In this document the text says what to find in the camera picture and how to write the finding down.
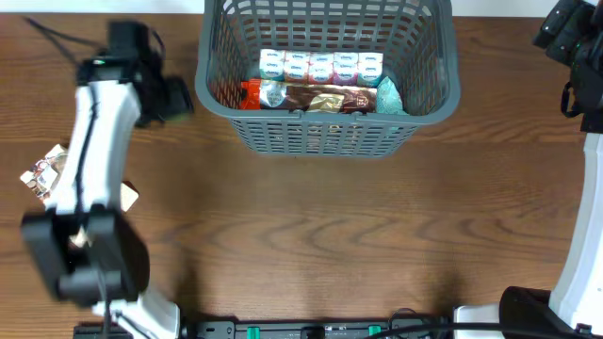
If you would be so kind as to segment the white brown snack pouch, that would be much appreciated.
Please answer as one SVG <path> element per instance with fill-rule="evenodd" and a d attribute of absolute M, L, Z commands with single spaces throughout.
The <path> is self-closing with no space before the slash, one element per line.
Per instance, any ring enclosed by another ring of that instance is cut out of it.
<path fill-rule="evenodd" d="M 42 202 L 50 198 L 65 167 L 68 150 L 56 144 L 42 159 L 25 171 L 20 180 Z M 121 208 L 127 212 L 138 200 L 139 193 L 130 182 L 121 184 Z"/>

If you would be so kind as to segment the brown Nescafe Gold coffee bag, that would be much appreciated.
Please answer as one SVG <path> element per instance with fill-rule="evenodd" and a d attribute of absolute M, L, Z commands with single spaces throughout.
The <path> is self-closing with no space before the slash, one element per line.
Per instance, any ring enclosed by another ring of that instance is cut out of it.
<path fill-rule="evenodd" d="M 377 90 L 338 85 L 309 85 L 262 80 L 262 109 L 305 112 L 370 113 L 376 109 Z"/>

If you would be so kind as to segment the small teal tissue packet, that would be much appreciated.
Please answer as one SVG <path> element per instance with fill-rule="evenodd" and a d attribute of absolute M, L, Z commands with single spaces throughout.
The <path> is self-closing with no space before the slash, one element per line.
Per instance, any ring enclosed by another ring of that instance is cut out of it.
<path fill-rule="evenodd" d="M 375 112 L 386 115 L 408 115 L 398 89 L 389 77 L 385 77 L 377 87 Z"/>

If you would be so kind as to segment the tissue multipack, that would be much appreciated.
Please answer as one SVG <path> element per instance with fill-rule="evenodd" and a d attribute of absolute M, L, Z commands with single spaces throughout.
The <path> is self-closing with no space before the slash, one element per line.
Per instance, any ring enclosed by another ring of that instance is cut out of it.
<path fill-rule="evenodd" d="M 383 54 L 262 49 L 259 72 L 265 80 L 375 88 L 383 74 Z"/>

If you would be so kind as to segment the orange spaghetti packet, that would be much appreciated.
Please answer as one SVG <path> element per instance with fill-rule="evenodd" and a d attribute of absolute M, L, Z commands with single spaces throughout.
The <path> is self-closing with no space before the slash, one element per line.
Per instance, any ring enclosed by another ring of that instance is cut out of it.
<path fill-rule="evenodd" d="M 243 81 L 241 87 L 244 91 L 244 97 L 239 104 L 241 110 L 259 110 L 260 105 L 260 87 L 261 79 L 250 79 Z"/>

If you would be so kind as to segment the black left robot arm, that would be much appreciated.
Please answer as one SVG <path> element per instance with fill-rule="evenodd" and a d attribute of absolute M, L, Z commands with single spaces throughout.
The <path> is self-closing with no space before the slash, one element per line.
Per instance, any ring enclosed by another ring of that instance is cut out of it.
<path fill-rule="evenodd" d="M 165 48 L 138 21 L 107 25 L 106 45 L 76 68 L 66 161 L 40 213 L 23 217 L 25 245 L 53 299 L 99 315 L 103 338 L 184 338 L 180 308 L 150 285 L 150 255 L 122 210 L 133 131 L 189 115 L 184 80 L 162 72 Z"/>

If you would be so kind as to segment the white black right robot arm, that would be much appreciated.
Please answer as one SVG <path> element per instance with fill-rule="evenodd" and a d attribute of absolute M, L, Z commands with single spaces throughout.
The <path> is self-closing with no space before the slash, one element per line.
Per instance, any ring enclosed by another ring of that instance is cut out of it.
<path fill-rule="evenodd" d="M 570 70 L 561 98 L 586 136 L 579 213 L 562 274 L 550 290 L 511 286 L 499 302 L 461 306 L 449 338 L 599 338 L 602 335 L 602 4 L 558 2 L 533 43 Z"/>

